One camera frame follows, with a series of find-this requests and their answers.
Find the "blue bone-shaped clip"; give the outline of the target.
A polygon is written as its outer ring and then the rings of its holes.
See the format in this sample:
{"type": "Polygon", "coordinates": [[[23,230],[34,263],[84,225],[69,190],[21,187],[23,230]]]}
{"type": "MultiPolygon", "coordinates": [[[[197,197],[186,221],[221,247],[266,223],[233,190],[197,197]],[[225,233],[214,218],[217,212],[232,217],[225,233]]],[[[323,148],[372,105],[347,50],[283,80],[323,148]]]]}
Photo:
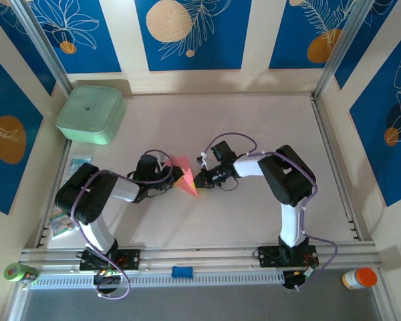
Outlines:
{"type": "Polygon", "coordinates": [[[171,277],[193,279],[193,267],[173,266],[171,277]]]}

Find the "aluminium side rail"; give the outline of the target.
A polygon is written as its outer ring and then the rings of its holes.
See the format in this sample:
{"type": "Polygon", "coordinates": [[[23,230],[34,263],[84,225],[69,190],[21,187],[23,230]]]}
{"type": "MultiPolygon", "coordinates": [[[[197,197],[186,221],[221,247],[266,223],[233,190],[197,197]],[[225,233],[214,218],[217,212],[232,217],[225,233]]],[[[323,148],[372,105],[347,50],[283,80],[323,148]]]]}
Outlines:
{"type": "Polygon", "coordinates": [[[338,190],[338,193],[340,195],[340,199],[344,208],[344,212],[346,214],[346,219],[348,221],[348,224],[350,226],[350,230],[352,232],[352,238],[356,241],[361,241],[362,236],[360,235],[360,232],[358,231],[358,226],[356,223],[356,220],[354,218],[354,213],[353,213],[353,207],[352,204],[350,203],[350,198],[347,192],[347,189],[344,185],[344,180],[342,177],[342,174],[340,173],[340,168],[338,165],[338,160],[336,158],[336,154],[333,150],[333,145],[331,143],[331,138],[329,135],[329,132],[327,131],[327,127],[325,125],[325,121],[323,118],[323,115],[321,114],[321,110],[319,106],[317,105],[317,102],[310,97],[311,100],[311,106],[313,109],[313,113],[319,128],[319,132],[321,134],[321,138],[323,140],[323,144],[325,147],[325,151],[328,157],[329,164],[331,166],[331,171],[334,177],[334,181],[336,182],[336,187],[338,190]]]}
{"type": "Polygon", "coordinates": [[[36,238],[34,241],[34,248],[42,247],[45,245],[45,238],[48,234],[48,225],[49,225],[49,214],[53,209],[55,195],[59,186],[61,184],[61,180],[63,177],[63,172],[65,169],[65,165],[70,153],[72,142],[68,139],[65,140],[65,144],[63,146],[63,150],[61,156],[59,158],[59,162],[57,164],[57,168],[54,172],[53,181],[51,185],[51,189],[48,192],[48,198],[43,210],[42,217],[39,222],[39,229],[37,230],[36,238]]]}

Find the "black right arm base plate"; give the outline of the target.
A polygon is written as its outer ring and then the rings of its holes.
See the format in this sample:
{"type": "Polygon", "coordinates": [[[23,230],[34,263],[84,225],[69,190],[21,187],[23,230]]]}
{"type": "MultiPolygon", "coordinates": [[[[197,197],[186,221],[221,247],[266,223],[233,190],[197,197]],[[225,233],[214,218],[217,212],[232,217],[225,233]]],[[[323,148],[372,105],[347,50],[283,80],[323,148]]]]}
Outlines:
{"type": "Polygon", "coordinates": [[[316,268],[319,265],[314,245],[289,249],[286,246],[261,246],[257,257],[262,268],[316,268]]]}

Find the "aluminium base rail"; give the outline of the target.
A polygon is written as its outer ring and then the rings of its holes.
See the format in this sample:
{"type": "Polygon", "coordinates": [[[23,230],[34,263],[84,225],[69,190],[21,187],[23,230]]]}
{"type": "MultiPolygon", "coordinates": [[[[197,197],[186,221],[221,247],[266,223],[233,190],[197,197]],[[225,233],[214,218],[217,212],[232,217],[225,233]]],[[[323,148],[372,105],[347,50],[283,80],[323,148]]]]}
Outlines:
{"type": "MultiPolygon", "coordinates": [[[[379,268],[382,260],[372,241],[339,242],[338,251],[332,245],[316,243],[316,254],[323,265],[329,258],[333,260],[328,268],[379,268]]],[[[254,258],[256,246],[231,247],[188,247],[188,248],[140,248],[138,268],[149,271],[164,271],[172,266],[191,266],[194,269],[207,270],[247,270],[260,268],[259,260],[254,258]]],[[[64,270],[76,267],[80,258],[76,255],[83,248],[24,249],[19,262],[47,270],[64,270]]]]}

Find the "green labelled cylinder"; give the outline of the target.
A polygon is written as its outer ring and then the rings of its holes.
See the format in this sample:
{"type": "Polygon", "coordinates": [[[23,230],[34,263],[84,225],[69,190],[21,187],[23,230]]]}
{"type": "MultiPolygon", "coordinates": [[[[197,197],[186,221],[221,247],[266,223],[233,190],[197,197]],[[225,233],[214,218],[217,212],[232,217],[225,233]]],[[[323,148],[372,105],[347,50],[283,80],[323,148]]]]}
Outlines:
{"type": "Polygon", "coordinates": [[[38,276],[39,271],[34,267],[21,265],[21,282],[31,284],[37,280],[38,276]]]}

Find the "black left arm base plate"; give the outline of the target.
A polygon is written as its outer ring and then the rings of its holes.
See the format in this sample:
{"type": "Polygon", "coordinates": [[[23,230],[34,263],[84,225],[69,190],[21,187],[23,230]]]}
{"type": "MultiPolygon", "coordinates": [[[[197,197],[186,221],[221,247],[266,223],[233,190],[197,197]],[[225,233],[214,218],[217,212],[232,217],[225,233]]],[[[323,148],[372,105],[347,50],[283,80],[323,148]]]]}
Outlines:
{"type": "MultiPolygon", "coordinates": [[[[140,263],[139,249],[117,249],[109,253],[108,256],[122,270],[138,270],[140,263]]],[[[76,257],[80,260],[80,271],[99,271],[113,268],[110,263],[88,247],[77,252],[76,257]]]]}

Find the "clear packet with blue print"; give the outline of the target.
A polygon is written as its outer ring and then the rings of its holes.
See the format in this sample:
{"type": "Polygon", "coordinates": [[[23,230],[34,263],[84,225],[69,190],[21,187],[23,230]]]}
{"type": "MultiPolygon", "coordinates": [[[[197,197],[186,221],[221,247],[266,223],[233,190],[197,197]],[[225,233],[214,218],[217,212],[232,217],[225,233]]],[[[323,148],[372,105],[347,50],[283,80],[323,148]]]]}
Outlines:
{"type": "Polygon", "coordinates": [[[77,154],[71,159],[69,167],[67,169],[65,179],[68,180],[72,175],[85,163],[91,163],[92,155],[88,154],[77,154]]]}

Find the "bottle with orange lid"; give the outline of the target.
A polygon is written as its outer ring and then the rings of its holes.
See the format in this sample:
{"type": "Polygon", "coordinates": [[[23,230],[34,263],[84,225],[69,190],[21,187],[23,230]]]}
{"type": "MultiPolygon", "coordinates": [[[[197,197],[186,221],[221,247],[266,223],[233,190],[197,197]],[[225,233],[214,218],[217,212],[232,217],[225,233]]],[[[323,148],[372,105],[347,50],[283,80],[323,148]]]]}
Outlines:
{"type": "Polygon", "coordinates": [[[342,282],[350,290],[371,288],[377,284],[378,277],[375,271],[369,267],[360,267],[343,274],[342,282]]]}

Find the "black controller board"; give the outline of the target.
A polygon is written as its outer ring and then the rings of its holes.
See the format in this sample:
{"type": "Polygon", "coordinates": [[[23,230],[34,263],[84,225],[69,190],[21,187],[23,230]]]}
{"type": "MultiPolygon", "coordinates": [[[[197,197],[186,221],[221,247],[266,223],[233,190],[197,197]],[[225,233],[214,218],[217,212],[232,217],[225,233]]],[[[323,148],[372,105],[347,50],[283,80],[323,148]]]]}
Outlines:
{"type": "Polygon", "coordinates": [[[93,285],[101,294],[111,294],[121,284],[121,277],[115,270],[102,270],[94,276],[93,285]]]}
{"type": "Polygon", "coordinates": [[[303,287],[306,281],[312,280],[317,275],[317,272],[311,268],[306,271],[293,270],[284,271],[284,283],[283,287],[288,290],[295,290],[297,292],[303,287]]]}

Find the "clear packet with green print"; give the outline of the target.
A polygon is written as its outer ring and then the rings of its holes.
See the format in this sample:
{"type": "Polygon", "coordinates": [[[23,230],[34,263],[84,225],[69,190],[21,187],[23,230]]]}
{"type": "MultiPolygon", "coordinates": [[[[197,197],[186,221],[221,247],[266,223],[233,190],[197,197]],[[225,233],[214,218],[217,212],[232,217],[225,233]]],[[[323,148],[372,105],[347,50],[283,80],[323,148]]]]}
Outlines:
{"type": "Polygon", "coordinates": [[[49,216],[49,230],[51,239],[57,239],[75,229],[74,222],[61,209],[53,208],[49,216]]]}

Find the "aluminium corner post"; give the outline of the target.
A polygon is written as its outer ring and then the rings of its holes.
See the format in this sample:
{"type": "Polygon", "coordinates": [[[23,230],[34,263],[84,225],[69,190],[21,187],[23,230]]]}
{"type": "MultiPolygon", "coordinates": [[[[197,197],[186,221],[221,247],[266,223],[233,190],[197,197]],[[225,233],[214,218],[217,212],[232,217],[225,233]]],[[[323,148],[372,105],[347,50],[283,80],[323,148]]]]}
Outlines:
{"type": "Polygon", "coordinates": [[[355,36],[361,28],[368,12],[372,8],[375,0],[357,0],[354,10],[348,17],[348,20],[342,29],[337,43],[326,62],[321,77],[318,80],[315,90],[312,92],[311,98],[317,102],[319,97],[323,94],[327,85],[333,78],[337,68],[341,64],[344,56],[346,55],[349,47],[351,46],[355,36]]]}
{"type": "Polygon", "coordinates": [[[72,83],[53,46],[32,12],[29,3],[26,0],[10,0],[10,2],[16,16],[36,47],[36,50],[53,74],[63,93],[68,97],[73,90],[72,83]]]}

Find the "green tape roll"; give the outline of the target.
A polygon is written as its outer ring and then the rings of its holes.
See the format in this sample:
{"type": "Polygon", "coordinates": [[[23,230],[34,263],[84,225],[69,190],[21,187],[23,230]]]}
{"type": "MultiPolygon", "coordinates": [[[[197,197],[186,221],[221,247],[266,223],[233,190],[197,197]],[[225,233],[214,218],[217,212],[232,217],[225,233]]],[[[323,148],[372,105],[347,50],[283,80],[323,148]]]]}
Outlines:
{"type": "Polygon", "coordinates": [[[9,264],[3,272],[3,276],[7,281],[19,282],[24,277],[24,272],[21,264],[19,263],[9,264]]]}

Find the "pink paper sheet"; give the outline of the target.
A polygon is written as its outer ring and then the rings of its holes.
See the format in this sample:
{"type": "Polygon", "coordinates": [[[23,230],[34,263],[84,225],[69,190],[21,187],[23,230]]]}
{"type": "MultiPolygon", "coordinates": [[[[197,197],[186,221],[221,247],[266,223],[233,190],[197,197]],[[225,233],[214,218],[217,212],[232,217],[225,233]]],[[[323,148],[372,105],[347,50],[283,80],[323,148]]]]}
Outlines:
{"type": "Polygon", "coordinates": [[[192,186],[194,181],[194,175],[190,166],[190,161],[187,156],[170,156],[170,159],[165,162],[165,165],[172,167],[171,176],[169,181],[172,186],[179,179],[185,179],[186,183],[180,187],[182,190],[186,191],[188,194],[198,197],[197,190],[192,186]]]}

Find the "mint green square case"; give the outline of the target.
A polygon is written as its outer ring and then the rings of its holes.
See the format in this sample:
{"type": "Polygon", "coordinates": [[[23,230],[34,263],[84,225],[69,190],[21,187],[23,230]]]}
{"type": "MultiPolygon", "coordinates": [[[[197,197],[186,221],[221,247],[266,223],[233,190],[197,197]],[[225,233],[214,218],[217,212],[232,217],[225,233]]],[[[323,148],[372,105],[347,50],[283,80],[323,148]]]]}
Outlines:
{"type": "Polygon", "coordinates": [[[125,111],[121,91],[82,85],[73,89],[55,125],[69,140],[105,145],[114,139],[125,111]]]}

